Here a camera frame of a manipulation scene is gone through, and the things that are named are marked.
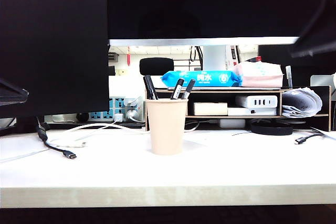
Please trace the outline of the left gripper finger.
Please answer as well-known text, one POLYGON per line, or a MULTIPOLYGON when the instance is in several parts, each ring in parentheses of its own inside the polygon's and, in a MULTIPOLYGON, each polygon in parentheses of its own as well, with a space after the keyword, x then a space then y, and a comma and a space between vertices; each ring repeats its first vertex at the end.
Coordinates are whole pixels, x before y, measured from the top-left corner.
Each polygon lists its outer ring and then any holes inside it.
POLYGON ((1 96, 10 96, 10 95, 22 95, 28 96, 28 91, 12 84, 5 79, 1 79, 1 96))
POLYGON ((1 91, 1 106, 25 103, 29 93, 14 93, 9 91, 1 91))

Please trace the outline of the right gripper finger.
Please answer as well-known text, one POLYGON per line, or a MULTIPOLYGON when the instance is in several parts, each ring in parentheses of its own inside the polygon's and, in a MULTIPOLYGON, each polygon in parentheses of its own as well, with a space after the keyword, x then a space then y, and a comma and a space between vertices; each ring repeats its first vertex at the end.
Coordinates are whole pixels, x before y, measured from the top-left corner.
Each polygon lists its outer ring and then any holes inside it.
POLYGON ((290 55, 293 58, 300 58, 334 51, 335 51, 335 41, 319 44, 295 43, 290 48, 290 55))
POLYGON ((335 26, 306 27, 290 49, 335 49, 335 26))

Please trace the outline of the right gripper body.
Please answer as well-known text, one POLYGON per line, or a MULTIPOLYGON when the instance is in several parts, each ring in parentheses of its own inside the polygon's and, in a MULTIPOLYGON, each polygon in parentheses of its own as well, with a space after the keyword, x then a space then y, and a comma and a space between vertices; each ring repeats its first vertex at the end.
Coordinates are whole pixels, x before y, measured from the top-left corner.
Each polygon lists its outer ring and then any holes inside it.
POLYGON ((320 0, 316 13, 307 25, 306 34, 335 37, 335 0, 320 0))

